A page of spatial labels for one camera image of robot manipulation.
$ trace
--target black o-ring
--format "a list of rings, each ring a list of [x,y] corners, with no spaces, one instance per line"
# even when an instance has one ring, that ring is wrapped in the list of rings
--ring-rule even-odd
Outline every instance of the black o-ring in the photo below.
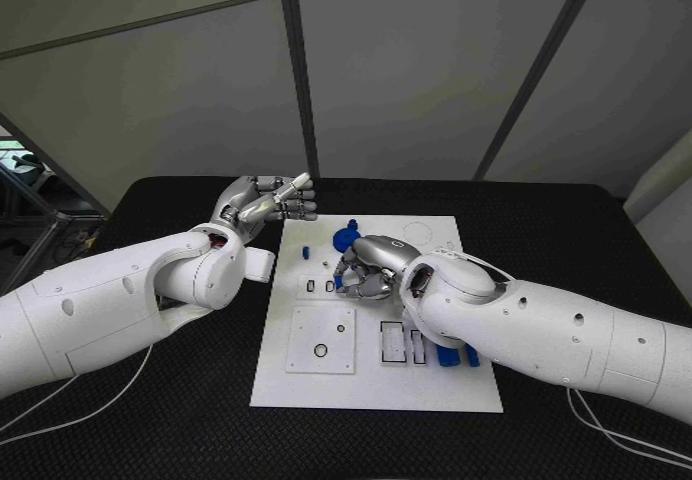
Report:
[[[324,347],[324,354],[322,354],[322,355],[317,355],[317,347]],[[325,354],[327,354],[327,346],[325,346],[322,343],[318,343],[318,344],[314,346],[314,356],[315,356],[317,358],[321,358]]]

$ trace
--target white board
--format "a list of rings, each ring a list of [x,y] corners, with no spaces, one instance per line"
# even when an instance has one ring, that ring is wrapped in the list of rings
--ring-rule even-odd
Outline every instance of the white board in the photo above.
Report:
[[[461,250],[454,217],[319,215],[315,222],[285,221],[249,405],[501,413],[492,368],[485,358],[480,357],[480,367],[471,368],[459,352],[461,365],[443,368],[436,362],[435,345],[423,339],[425,365],[413,365],[412,352],[406,354],[405,364],[381,365],[380,322],[403,322],[405,339],[415,329],[400,318],[397,295],[384,300],[345,299],[324,291],[324,282],[341,255],[331,246],[331,237],[350,218],[357,221],[361,235],[387,235],[406,240],[415,243],[420,253],[438,246]],[[304,246],[309,247],[307,260],[302,259]],[[314,296],[302,291],[309,279]],[[353,281],[344,277],[344,283],[350,283],[348,280]],[[353,310],[351,374],[285,371],[292,315],[298,307],[324,308],[321,312],[334,312],[334,317],[341,309]]]

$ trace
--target table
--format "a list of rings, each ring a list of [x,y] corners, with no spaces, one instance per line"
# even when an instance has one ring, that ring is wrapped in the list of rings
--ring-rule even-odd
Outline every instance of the table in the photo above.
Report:
[[[95,251],[204,222],[232,180],[139,180]],[[684,299],[599,187],[321,179],[315,189],[322,213],[454,215],[464,250],[516,277],[692,325]],[[273,224],[252,246],[278,252],[279,240]],[[562,387],[497,365],[501,415],[249,408],[269,289],[245,282],[229,308],[154,346],[135,384],[97,417],[2,447],[2,478],[689,478],[579,424]],[[77,379],[7,436],[90,413],[141,358]],[[0,421],[54,388],[5,399]],[[692,453],[692,427],[621,400],[586,398],[606,427]]]

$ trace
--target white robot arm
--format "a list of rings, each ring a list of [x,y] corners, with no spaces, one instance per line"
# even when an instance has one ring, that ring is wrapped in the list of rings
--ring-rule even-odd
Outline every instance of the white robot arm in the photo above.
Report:
[[[263,220],[314,220],[307,174],[240,177],[208,223],[46,272],[0,297],[0,398],[86,373],[223,308],[243,279],[268,282],[273,254],[245,243]],[[177,301],[159,309],[155,296]]]
[[[432,342],[448,348],[468,342],[529,377],[619,397],[692,424],[689,328],[537,283],[495,283],[465,254],[438,248],[410,258],[402,244],[361,237],[344,258],[393,273],[381,278],[399,284],[405,315]]]

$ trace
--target black table surface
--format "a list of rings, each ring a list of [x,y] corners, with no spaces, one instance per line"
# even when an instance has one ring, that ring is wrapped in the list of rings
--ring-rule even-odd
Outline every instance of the black table surface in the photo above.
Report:
[[[131,187],[100,253],[207,221],[232,178],[157,177]],[[517,278],[689,325],[690,309],[605,190],[589,185],[315,181],[318,211],[452,215],[464,251]],[[281,223],[252,246],[278,253]],[[270,283],[245,282],[229,307],[154,345],[142,374],[90,420],[0,447],[2,478],[689,478],[619,450],[579,424],[565,389],[494,365],[503,414],[250,408]],[[83,375],[2,438],[90,413],[142,353]],[[54,390],[0,403],[0,424]],[[692,453],[692,428],[586,394],[605,427]]]

